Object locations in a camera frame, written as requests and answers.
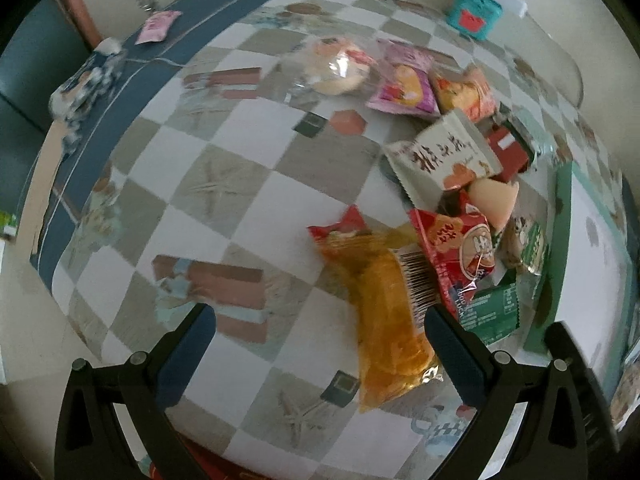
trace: blue gripper pad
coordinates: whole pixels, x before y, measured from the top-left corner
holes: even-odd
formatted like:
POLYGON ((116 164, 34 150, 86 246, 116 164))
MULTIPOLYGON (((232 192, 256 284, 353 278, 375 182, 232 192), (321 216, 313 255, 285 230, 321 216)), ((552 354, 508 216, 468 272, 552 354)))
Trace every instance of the blue gripper pad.
POLYGON ((156 405, 161 411, 178 403, 215 333, 216 314, 207 305, 158 372, 156 405))
POLYGON ((467 406, 480 409, 493 365, 491 353, 478 336, 466 332, 442 305, 424 314, 424 333, 467 406))

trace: teal box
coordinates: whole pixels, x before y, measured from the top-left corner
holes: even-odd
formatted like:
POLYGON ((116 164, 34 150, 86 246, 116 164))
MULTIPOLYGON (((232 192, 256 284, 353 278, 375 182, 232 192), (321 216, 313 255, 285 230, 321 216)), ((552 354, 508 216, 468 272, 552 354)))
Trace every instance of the teal box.
POLYGON ((486 40, 500 16, 502 6, 494 0, 455 0, 447 23, 466 36, 486 40))

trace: barcode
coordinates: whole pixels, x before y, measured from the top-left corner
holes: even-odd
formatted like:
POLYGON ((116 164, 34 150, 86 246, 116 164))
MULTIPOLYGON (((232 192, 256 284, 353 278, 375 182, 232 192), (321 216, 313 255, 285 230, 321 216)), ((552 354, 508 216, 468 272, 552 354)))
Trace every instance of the barcode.
POLYGON ((392 253, 396 256, 404 277, 414 325, 421 331, 424 327, 424 313, 430 306, 440 303, 436 275, 417 244, 393 250, 392 253))

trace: metal bolt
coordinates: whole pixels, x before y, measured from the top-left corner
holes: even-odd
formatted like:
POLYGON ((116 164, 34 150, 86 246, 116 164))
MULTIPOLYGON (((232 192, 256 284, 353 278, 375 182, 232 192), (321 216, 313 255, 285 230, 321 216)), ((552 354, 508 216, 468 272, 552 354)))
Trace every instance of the metal bolt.
POLYGON ((86 366, 86 361, 79 357, 71 363, 71 369, 75 372, 79 372, 86 366))
POLYGON ((560 372, 565 372, 566 371, 566 363, 564 361, 562 361, 562 359, 556 359, 554 361, 554 367, 556 368, 556 370, 558 370, 560 372))
POLYGON ((502 350, 497 351, 494 354, 494 359, 496 362, 500 363, 501 365, 507 365, 511 362, 511 356, 507 354, 507 352, 503 352, 502 350))
POLYGON ((145 361, 146 361, 146 352, 135 352, 129 358, 129 362, 132 365, 141 365, 145 361))

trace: pink packet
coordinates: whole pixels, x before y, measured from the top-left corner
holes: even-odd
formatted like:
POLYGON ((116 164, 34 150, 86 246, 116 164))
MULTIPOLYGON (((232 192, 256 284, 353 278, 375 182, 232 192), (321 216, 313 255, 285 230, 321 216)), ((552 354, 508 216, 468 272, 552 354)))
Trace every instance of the pink packet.
POLYGON ((384 51, 382 79, 367 107, 390 114, 420 117, 440 115, 428 72, 433 59, 419 48, 389 40, 378 40, 384 51))
POLYGON ((136 44, 148 43, 149 41, 162 41, 166 38, 172 23, 182 13, 179 10, 162 10, 154 12, 146 19, 140 31, 136 44))

